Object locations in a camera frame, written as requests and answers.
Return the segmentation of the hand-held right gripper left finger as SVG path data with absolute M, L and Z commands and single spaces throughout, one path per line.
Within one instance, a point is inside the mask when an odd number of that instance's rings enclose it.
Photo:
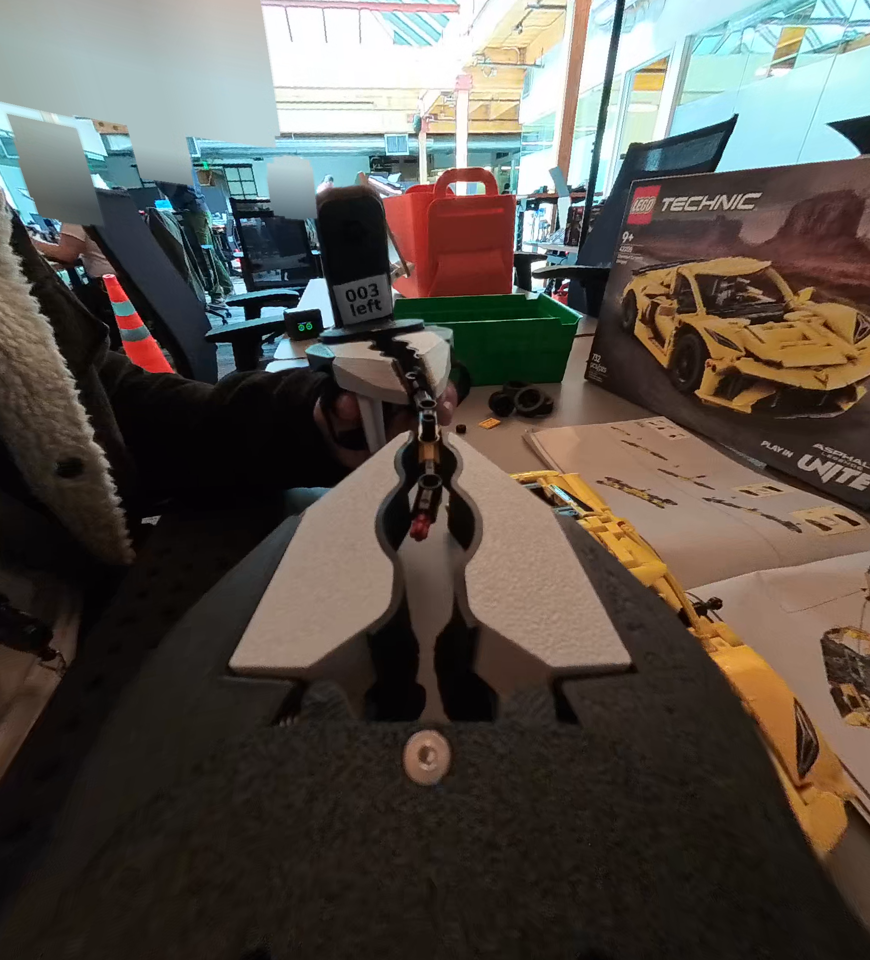
M 307 508 L 228 662 L 241 679 L 341 688 L 356 716 L 420 717 L 419 649 L 398 557 L 410 520 L 410 433 Z

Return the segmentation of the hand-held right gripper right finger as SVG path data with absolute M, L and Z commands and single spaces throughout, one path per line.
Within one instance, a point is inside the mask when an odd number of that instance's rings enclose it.
M 567 521 L 467 441 L 451 436 L 444 452 L 454 458 L 436 553 L 451 597 L 435 639 L 445 718 L 487 721 L 515 694 L 629 671 Z

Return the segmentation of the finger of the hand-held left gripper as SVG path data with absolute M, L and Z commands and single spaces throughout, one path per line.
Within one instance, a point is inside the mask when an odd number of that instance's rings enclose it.
M 399 336 L 399 366 L 405 374 L 415 372 L 430 394 L 442 394 L 452 365 L 451 344 L 439 333 L 407 333 Z
M 333 379 L 361 397 L 407 397 L 395 360 L 369 341 L 333 343 Z

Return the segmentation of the slim black yellow brick strip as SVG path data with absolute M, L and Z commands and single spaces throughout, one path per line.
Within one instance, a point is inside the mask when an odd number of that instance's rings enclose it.
M 417 413 L 417 463 L 419 473 L 411 512 L 409 536 L 424 542 L 438 518 L 444 484 L 441 476 L 441 426 L 438 402 L 419 361 L 404 374 L 408 398 Z

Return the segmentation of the yellow toy brick car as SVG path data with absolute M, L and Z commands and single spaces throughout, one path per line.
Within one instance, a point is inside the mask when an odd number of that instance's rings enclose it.
M 512 478 L 576 522 L 678 616 L 758 726 L 807 841 L 819 857 L 830 855 L 847 829 L 847 803 L 853 798 L 843 765 L 786 682 L 718 618 L 721 600 L 687 592 L 655 548 L 579 474 L 536 470 Z

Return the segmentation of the person's left forearm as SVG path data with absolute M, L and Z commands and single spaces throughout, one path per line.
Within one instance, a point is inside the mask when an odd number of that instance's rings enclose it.
M 331 487 L 345 476 L 316 420 L 328 377 L 235 373 L 211 386 L 150 373 L 115 352 L 97 369 L 117 438 L 103 445 L 121 493 L 194 498 Z

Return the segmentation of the grey desk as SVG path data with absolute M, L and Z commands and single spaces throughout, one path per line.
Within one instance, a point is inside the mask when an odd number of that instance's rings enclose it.
M 585 426 L 640 419 L 648 416 L 639 407 L 584 380 L 586 361 L 597 328 L 594 318 L 582 318 L 563 379 L 546 384 L 555 399 L 556 411 L 537 429 Z M 501 426 L 484 430 L 477 426 L 489 415 L 488 396 L 494 387 L 477 387 L 455 415 L 455 424 L 465 424 L 464 440 L 500 469 L 515 473 L 542 465 L 532 439 L 532 426 L 512 417 Z M 324 618 L 346 611 L 343 589 L 354 588 L 364 570 L 349 553 L 343 534 L 332 534 L 325 546 L 307 549 L 314 560 L 298 576 L 291 574 L 286 587 L 275 590 L 273 621 L 290 633 L 315 630 Z M 833 879 L 861 919 L 870 928 L 870 819 L 860 806 L 848 806 L 847 832 L 831 855 L 828 867 Z

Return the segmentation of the person's left hand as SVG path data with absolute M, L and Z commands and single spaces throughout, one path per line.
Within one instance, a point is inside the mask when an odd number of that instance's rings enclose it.
M 459 404 L 457 386 L 453 380 L 449 379 L 446 383 L 445 390 L 438 396 L 437 404 L 440 425 L 449 426 Z M 361 410 L 354 393 L 341 391 L 330 401 L 319 399 L 314 409 L 314 419 L 329 449 L 344 467 L 354 470 L 370 458 L 371 452 L 367 447 Z M 383 441 L 382 446 L 397 435 L 414 430 L 415 426 L 416 418 L 407 407 L 394 407 L 393 413 L 386 420 L 386 440 Z M 356 436 L 352 439 L 348 437 L 349 434 Z M 344 446 L 339 443 L 339 439 L 344 437 L 352 443 L 357 440 L 360 445 L 357 449 Z

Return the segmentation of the green plastic bin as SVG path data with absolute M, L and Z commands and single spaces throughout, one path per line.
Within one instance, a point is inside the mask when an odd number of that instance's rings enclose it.
M 582 318 L 546 294 L 514 293 L 401 297 L 394 317 L 452 330 L 475 387 L 561 382 Z

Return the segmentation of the red plastic carry case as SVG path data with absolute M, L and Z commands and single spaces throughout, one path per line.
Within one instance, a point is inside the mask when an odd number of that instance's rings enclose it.
M 515 206 L 480 167 L 384 198 L 394 245 L 412 267 L 394 288 L 406 298 L 511 294 Z

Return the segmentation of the open building instruction booklet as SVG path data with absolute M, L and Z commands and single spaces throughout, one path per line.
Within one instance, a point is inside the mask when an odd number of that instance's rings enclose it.
M 579 474 L 690 594 L 782 678 L 870 819 L 870 523 L 759 476 L 663 417 L 542 430 L 546 468 Z

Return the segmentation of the orange traffic cone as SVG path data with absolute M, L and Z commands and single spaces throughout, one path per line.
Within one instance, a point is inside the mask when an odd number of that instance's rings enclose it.
M 133 306 L 115 274 L 103 276 L 124 352 L 135 365 L 151 374 L 172 374 L 172 368 L 163 350 Z

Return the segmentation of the black floor lamp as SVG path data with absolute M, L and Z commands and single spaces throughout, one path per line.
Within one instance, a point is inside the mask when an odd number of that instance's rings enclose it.
M 597 176 L 601 163 L 601 151 L 607 127 L 610 94 L 615 75 L 625 7 L 626 1 L 618 0 L 614 2 L 606 67 L 601 84 L 601 97 L 586 184 L 585 204 L 580 232 L 580 249 L 585 245 L 585 239 L 590 226 L 591 211 L 593 209 L 597 186 Z

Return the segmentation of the black mesh office chair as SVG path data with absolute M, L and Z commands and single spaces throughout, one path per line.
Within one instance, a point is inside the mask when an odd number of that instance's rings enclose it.
M 581 314 L 598 316 L 624 226 L 629 219 L 635 226 L 643 225 L 651 216 L 650 212 L 634 212 L 634 201 L 645 200 L 658 206 L 663 180 L 713 172 L 737 119 L 737 114 L 732 114 L 710 126 L 630 145 L 607 198 L 597 206 L 585 205 L 576 260 L 545 267 L 537 275 L 567 281 L 567 306 Z

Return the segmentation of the toy car set box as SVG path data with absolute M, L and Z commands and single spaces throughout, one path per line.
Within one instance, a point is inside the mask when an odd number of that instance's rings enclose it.
M 585 379 L 870 509 L 870 155 L 637 182 Z

